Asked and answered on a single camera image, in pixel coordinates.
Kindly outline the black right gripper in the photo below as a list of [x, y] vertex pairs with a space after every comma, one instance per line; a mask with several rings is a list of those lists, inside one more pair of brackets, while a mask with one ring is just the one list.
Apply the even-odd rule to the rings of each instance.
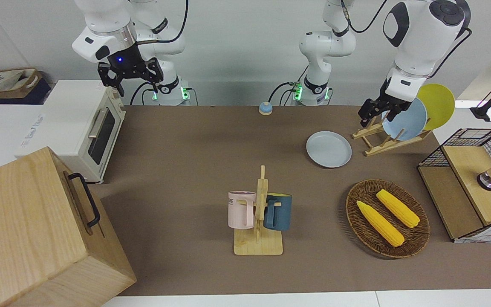
[[[105, 62], [98, 62], [97, 71], [99, 78], [104, 86], [112, 87], [117, 90], [120, 97], [124, 97], [124, 89], [121, 85], [123, 76], [120, 72], [132, 70], [134, 66], [144, 62], [144, 59], [140, 53], [138, 44], [134, 43], [130, 47], [117, 51], [107, 57], [109, 64]], [[164, 73], [162, 67], [157, 58], [151, 58], [144, 62], [144, 71], [142, 72], [142, 79], [146, 80], [153, 86], [155, 93], [159, 93], [160, 82], [164, 79]]]

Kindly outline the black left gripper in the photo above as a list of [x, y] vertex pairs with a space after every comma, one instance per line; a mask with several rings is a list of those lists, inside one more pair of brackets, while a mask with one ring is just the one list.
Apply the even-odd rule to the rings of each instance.
[[380, 88], [380, 95], [378, 99], [366, 99], [362, 104], [358, 115], [361, 118], [360, 125], [367, 127], [370, 120], [378, 116], [383, 111], [388, 111], [384, 116], [384, 119], [392, 122], [394, 118], [403, 111], [407, 111], [412, 101], [406, 101], [400, 98], [396, 98], [386, 93], [390, 80], [385, 80]]

